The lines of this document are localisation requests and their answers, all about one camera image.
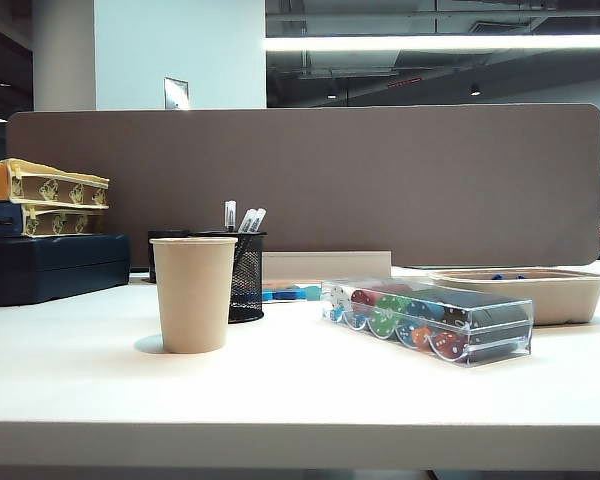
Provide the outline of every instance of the cardboard tray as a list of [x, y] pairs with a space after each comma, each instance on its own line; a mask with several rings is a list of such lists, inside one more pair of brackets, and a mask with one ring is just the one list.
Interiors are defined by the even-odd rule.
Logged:
[[[495, 275], [501, 280], [494, 280]], [[591, 321], [600, 296], [600, 275], [551, 268], [486, 268], [429, 272], [436, 285], [530, 298], [534, 325]]]

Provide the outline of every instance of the black mesh pen holder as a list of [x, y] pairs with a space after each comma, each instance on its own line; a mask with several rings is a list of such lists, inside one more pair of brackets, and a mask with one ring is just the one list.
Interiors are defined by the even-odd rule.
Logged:
[[262, 243], [265, 232], [197, 232], [194, 237], [235, 237], [229, 323], [258, 320], [262, 311]]

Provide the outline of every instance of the green poker chip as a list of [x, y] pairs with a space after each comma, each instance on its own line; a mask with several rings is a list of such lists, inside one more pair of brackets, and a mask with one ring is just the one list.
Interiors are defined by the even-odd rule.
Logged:
[[378, 299], [369, 319], [369, 329], [376, 337], [387, 339], [396, 329], [398, 320], [410, 301], [396, 295], [384, 295]]

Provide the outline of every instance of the black cup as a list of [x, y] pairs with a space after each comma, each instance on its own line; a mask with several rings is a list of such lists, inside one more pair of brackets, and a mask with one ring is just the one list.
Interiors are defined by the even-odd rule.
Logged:
[[153, 259], [153, 245], [151, 245], [152, 238], [185, 238], [191, 235], [190, 230], [174, 229], [174, 230], [149, 230], [148, 239], [149, 242], [149, 281], [156, 283], [156, 265]]

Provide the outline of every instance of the clear plastic case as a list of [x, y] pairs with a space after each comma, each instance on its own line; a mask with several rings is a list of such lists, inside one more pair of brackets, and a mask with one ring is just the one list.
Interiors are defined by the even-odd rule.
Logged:
[[531, 353], [531, 300], [400, 278], [325, 280], [323, 318], [474, 366]]

